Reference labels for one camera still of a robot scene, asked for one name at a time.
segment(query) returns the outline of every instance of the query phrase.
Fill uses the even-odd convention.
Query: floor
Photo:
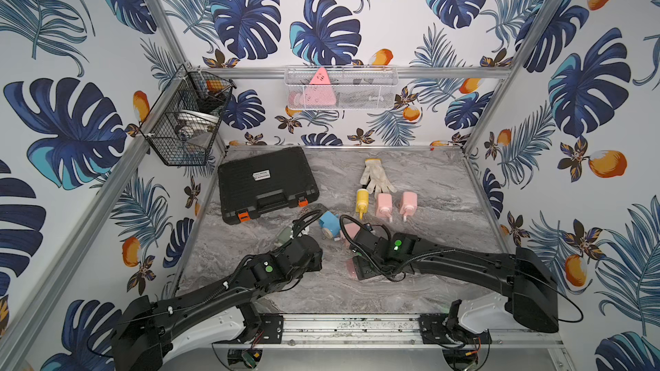
[[[262,151],[231,149],[225,161],[258,155]],[[458,149],[306,149],[309,165],[319,186],[322,203],[334,213],[354,214],[355,192],[364,170],[364,160],[378,157],[387,176],[398,189],[418,194],[418,209],[404,223],[395,215],[392,232],[422,236],[440,244],[469,250],[499,251],[496,239]],[[229,275],[246,254],[274,248],[277,235],[298,216],[300,208],[264,214],[239,225],[222,221],[219,194],[212,194],[207,214],[199,228],[195,247],[184,269],[178,294],[198,289]],[[374,215],[374,198],[364,220],[382,223]],[[262,312],[287,313],[392,313],[417,314],[445,311],[456,299],[471,299],[488,292],[481,286],[438,276],[408,276],[399,283],[383,277],[367,281],[351,279],[346,261],[352,252],[342,242],[326,239],[318,224],[312,235],[323,248],[323,269],[306,273],[296,288],[270,294],[257,301]]]

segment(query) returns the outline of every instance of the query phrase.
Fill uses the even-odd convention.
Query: black tool case
[[[218,167],[222,219],[235,225],[284,207],[319,199],[301,147],[289,147]]]

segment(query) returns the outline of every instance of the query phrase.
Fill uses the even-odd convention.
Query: black wire basket
[[[182,78],[156,125],[144,135],[165,165],[202,166],[218,135],[224,110],[235,89],[232,80],[205,71],[177,71]]]

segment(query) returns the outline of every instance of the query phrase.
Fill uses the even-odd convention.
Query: pink soap dispenser
[[[403,222],[415,214],[417,210],[417,194],[414,192],[404,192],[401,198],[401,207],[399,213],[403,215]]]
[[[378,194],[375,200],[375,216],[392,222],[392,195]]]

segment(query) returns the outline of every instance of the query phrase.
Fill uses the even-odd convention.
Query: white wire basket
[[[324,66],[330,85],[309,85],[321,66],[287,66],[289,109],[298,111],[385,111],[399,84],[391,66]]]

